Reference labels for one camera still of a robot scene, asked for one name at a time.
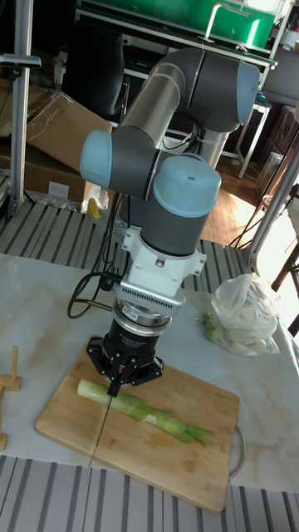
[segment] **yellow object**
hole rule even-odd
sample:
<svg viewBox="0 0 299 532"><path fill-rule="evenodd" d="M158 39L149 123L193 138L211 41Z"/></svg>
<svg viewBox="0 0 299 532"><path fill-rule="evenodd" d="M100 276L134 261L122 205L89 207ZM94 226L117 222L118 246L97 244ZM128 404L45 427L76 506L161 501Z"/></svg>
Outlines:
<svg viewBox="0 0 299 532"><path fill-rule="evenodd" d="M96 219L100 219L101 218L100 211L99 211L98 206L96 204L95 198L91 198L89 200L88 206L87 206L87 214L90 214L91 216L93 216Z"/></svg>

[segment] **cardboard box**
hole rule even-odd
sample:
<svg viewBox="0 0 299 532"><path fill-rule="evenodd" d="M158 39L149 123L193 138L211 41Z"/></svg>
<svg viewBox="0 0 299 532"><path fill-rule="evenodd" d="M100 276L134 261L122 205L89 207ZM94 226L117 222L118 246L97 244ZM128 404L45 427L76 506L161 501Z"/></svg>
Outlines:
<svg viewBox="0 0 299 532"><path fill-rule="evenodd" d="M295 110L295 107L284 106L271 133L271 139L284 155L299 131L299 124L295 122Z"/></svg>
<svg viewBox="0 0 299 532"><path fill-rule="evenodd" d="M259 171L262 171L272 152L278 155L284 155L272 139L267 139L258 160Z"/></svg>
<svg viewBox="0 0 299 532"><path fill-rule="evenodd" d="M4 105L7 98L7 94L10 88L10 81L0 78L0 109ZM51 97L53 91L45 88L40 88L35 85L29 86L28 94L28 112L27 117L32 116L38 109L40 109ZM8 100L3 107L0 114L0 136L9 136L12 132L12 93L9 95Z"/></svg>
<svg viewBox="0 0 299 532"><path fill-rule="evenodd" d="M37 73L45 77L49 81L54 81L54 60L55 56L50 53L39 50L38 48L32 48L32 55L41 58L42 67L38 69Z"/></svg>
<svg viewBox="0 0 299 532"><path fill-rule="evenodd" d="M260 172L257 182L255 184L255 190L257 191L258 198L261 199L264 196L267 186L269 185L272 177L274 176L278 166L281 164L283 155L271 152L266 163L264 164L262 171ZM271 187L271 190L267 191L267 194L273 196L279 181Z"/></svg>
<svg viewBox="0 0 299 532"><path fill-rule="evenodd" d="M0 140L0 168L10 168L10 140ZM30 145L26 147L25 190L55 195L62 200L81 203L92 183L74 170Z"/></svg>
<svg viewBox="0 0 299 532"><path fill-rule="evenodd" d="M79 172L83 144L94 130L112 131L112 125L61 93L30 121L27 143Z"/></svg>

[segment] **green onion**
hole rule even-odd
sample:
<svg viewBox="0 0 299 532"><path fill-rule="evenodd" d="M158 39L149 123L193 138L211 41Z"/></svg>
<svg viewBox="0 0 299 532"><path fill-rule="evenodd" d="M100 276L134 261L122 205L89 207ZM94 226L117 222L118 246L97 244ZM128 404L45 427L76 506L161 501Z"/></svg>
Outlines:
<svg viewBox="0 0 299 532"><path fill-rule="evenodd" d="M207 337L212 342L217 342L219 340L219 335L216 329L211 329L211 331L207 331Z"/></svg>
<svg viewBox="0 0 299 532"><path fill-rule="evenodd" d="M87 397L87 399L97 401L104 406L106 406L107 399L109 398L106 386L95 384L85 379L80 380L77 393L80 396ZM156 425L158 428L168 432L171 436L184 443L191 443L196 439L200 440L205 446L208 446L209 441L206 436L213 434L213 431L208 431L199 426L190 425L189 423L175 419L173 412L148 406L142 399L136 396L119 393L117 397L113 397L111 408L133 417L137 421L146 421L147 423Z"/></svg>
<svg viewBox="0 0 299 532"><path fill-rule="evenodd" d="M206 327L207 331L212 331L214 329L214 320L213 312L207 310L203 315L203 325Z"/></svg>

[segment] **wooden cutting board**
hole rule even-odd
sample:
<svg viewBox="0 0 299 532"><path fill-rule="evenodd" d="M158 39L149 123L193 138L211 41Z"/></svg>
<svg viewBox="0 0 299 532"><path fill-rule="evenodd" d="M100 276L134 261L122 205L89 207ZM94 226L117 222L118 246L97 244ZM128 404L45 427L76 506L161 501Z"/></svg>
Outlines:
<svg viewBox="0 0 299 532"><path fill-rule="evenodd" d="M105 408L77 395L81 378L107 384L85 349L39 416L36 430L91 456ZM238 397L170 366L164 367L162 378L128 387L124 393L214 431L211 446L206 448L198 441L182 443L149 423L110 409L96 459L206 510L220 512L228 486L228 455Z"/></svg>

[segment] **black chair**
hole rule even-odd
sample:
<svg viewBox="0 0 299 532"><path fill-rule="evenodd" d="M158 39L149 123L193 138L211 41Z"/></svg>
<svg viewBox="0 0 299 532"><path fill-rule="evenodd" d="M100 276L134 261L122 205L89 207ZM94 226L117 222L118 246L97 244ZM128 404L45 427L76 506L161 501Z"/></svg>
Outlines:
<svg viewBox="0 0 299 532"><path fill-rule="evenodd" d="M71 36L62 90L110 121L125 114L130 84L124 82L120 33L77 22Z"/></svg>

